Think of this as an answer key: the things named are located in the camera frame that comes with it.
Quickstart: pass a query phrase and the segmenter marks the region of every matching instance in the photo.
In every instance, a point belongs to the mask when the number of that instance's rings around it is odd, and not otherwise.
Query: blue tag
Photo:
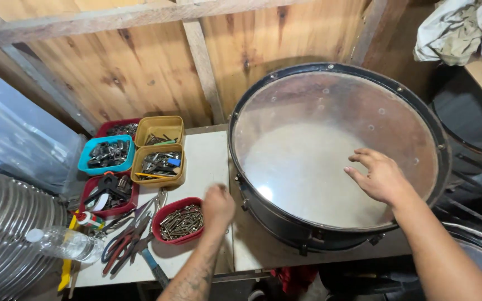
[[[167,162],[172,164],[172,165],[176,165],[176,166],[179,166],[180,164],[182,164],[182,161],[178,160],[178,159],[169,159],[169,160],[167,160]]]

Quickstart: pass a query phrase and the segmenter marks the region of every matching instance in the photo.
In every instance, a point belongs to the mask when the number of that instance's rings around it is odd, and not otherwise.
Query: drum
[[[398,82],[337,63],[273,72],[243,95],[228,147],[248,210],[282,242],[344,250],[397,228],[391,211],[343,171],[360,147],[394,159],[432,205],[450,173],[440,122]]]

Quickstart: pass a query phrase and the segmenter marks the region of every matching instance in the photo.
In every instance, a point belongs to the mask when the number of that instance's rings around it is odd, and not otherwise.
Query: tattooed forearm
[[[206,301],[222,237],[203,242],[191,254],[158,301]]]

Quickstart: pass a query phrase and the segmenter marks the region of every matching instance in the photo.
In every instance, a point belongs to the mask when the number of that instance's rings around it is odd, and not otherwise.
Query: glue bottle
[[[71,211],[73,215],[76,216],[77,223],[85,227],[91,227],[92,229],[101,229],[105,226],[105,220],[99,216],[96,216],[88,211],[83,213],[75,213]]]

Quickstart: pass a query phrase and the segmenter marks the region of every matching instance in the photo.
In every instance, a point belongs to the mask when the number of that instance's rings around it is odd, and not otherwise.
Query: drum head
[[[360,147],[394,159],[424,199],[438,175],[435,141],[406,101],[351,74],[304,72],[276,79],[238,104],[231,150],[240,172],[267,201],[311,223],[370,229],[391,223],[343,171]]]

